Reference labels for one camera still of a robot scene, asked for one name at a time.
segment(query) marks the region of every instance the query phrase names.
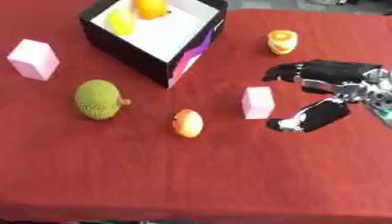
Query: colorful graphic on box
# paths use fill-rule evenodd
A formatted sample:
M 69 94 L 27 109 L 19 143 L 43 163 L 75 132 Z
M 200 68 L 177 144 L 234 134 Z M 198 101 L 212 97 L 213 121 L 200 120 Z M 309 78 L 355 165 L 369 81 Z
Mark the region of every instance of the colorful graphic on box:
M 177 64 L 176 68 L 173 71 L 173 84 L 176 83 L 179 78 L 186 72 L 186 69 L 189 67 L 190 63 L 194 63 L 195 58 L 198 58 L 211 44 L 211 41 L 213 39 L 213 33 L 214 31 L 211 30 L 207 35 L 206 38 L 204 39 L 203 43 L 201 43 L 200 46 L 195 47 L 186 53 L 184 53 L 184 56 L 181 58 L 179 63 Z

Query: yellow lemon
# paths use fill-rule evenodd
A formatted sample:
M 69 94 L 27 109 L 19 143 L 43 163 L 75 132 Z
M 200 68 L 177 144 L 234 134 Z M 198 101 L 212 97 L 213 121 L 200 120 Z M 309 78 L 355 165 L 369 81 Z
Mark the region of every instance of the yellow lemon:
M 126 8 L 112 10 L 108 21 L 116 35 L 131 34 L 135 30 L 135 15 Z

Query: orange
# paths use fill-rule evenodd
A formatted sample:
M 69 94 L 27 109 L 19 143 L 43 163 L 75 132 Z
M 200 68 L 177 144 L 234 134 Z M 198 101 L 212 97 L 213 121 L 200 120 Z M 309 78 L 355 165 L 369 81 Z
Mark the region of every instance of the orange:
M 198 112 L 183 109 L 175 115 L 173 128 L 182 137 L 196 137 L 203 130 L 203 119 Z
M 278 55 L 292 52 L 298 44 L 298 35 L 294 31 L 271 31 L 268 38 L 271 51 Z
M 136 0 L 135 3 L 141 18 L 159 18 L 168 11 L 165 0 Z

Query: black box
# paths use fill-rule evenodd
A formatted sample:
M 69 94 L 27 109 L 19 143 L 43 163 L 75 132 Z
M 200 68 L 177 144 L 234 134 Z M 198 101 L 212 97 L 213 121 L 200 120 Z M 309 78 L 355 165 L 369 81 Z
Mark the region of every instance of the black box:
M 106 16 L 132 0 L 99 0 L 80 14 L 89 42 L 165 88 L 171 88 L 219 36 L 225 24 L 225 0 L 166 0 L 167 16 L 146 20 L 136 15 L 136 29 L 117 36 L 107 28 Z

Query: peach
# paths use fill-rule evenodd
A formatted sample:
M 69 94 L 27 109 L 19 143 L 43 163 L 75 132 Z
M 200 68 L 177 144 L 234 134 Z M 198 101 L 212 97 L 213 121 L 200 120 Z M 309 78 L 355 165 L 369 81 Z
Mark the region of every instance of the peach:
M 175 115 L 173 127 L 182 137 L 196 137 L 203 130 L 203 119 L 198 112 L 183 109 Z

